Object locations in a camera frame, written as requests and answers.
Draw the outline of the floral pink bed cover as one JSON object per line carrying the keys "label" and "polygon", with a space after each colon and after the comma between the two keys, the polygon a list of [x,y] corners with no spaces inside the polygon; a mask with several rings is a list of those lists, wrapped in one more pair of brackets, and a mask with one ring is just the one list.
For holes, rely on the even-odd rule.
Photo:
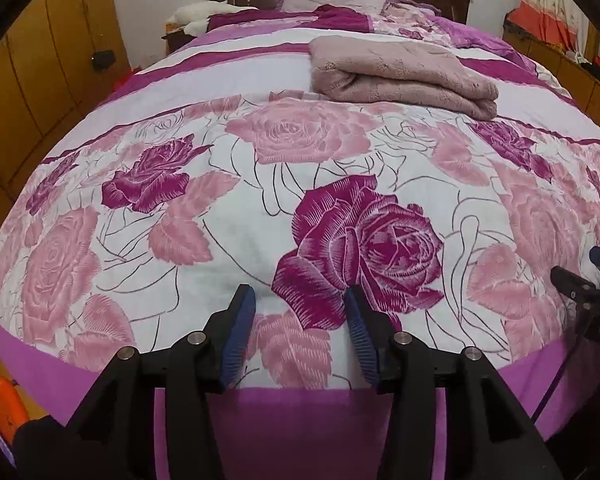
{"label": "floral pink bed cover", "polygon": [[380,479],[392,397],[350,338],[360,286],[429,348],[481,350],[559,478],[600,478],[600,344],[550,282],[600,290],[600,126],[539,64],[478,48],[442,47],[498,87],[492,120],[334,101],[311,86],[321,36],[430,44],[213,29],[33,170],[0,227],[0,359],[42,408],[29,422],[65,425],[118,350],[170,348],[247,284],[244,362],[207,396],[221,479]]}

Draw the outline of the orange and white curtain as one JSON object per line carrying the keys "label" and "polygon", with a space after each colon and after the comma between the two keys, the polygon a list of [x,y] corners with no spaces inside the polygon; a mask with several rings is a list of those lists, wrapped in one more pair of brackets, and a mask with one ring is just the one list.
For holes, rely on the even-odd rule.
{"label": "orange and white curtain", "polygon": [[506,21],[546,44],[585,55],[590,20],[573,0],[520,0]]}

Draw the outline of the low wooden cabinet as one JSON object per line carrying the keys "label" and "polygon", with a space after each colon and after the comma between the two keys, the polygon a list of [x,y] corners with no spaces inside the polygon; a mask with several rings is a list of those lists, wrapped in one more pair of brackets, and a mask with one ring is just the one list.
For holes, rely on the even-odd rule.
{"label": "low wooden cabinet", "polygon": [[546,68],[568,91],[577,107],[600,126],[600,66],[589,62],[577,63],[509,22],[504,25],[503,39]]}

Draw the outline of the purple crumpled quilt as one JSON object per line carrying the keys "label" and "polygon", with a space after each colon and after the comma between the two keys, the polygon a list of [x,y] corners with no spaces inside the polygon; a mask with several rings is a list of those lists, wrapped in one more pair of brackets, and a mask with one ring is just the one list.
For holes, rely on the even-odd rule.
{"label": "purple crumpled quilt", "polygon": [[533,75],[535,62],[520,54],[510,44],[475,29],[457,23],[434,12],[406,3],[390,3],[379,14],[366,14],[344,6],[323,4],[313,11],[285,12],[282,10],[245,9],[236,13],[214,14],[208,21],[208,32],[228,25],[243,25],[265,21],[295,20],[313,28],[342,29],[349,32],[369,32],[417,39],[441,47],[457,49],[478,48],[505,58]]}

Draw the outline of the dark nightstand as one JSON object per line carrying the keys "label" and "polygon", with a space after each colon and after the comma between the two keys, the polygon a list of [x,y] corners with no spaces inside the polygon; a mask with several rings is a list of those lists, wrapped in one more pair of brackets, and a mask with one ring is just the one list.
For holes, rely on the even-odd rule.
{"label": "dark nightstand", "polygon": [[183,29],[172,30],[172,32],[168,32],[162,37],[162,40],[166,43],[167,55],[170,55],[178,49],[181,49],[194,39],[194,36],[186,34]]}

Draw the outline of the pink knitted cardigan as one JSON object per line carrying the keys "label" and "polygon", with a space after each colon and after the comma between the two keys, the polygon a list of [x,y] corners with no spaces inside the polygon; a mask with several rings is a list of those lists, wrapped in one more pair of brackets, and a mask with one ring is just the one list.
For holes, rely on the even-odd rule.
{"label": "pink knitted cardigan", "polygon": [[494,82],[434,44],[321,36],[309,52],[312,89],[334,101],[432,106],[477,120],[498,114]]}

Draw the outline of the orange wooden wardrobe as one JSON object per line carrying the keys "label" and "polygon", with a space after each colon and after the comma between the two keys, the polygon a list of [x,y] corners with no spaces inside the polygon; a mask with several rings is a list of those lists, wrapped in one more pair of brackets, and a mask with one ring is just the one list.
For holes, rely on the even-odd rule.
{"label": "orange wooden wardrobe", "polygon": [[[91,57],[117,62],[95,72]],[[114,0],[32,0],[0,40],[0,227],[45,155],[131,71]]]}

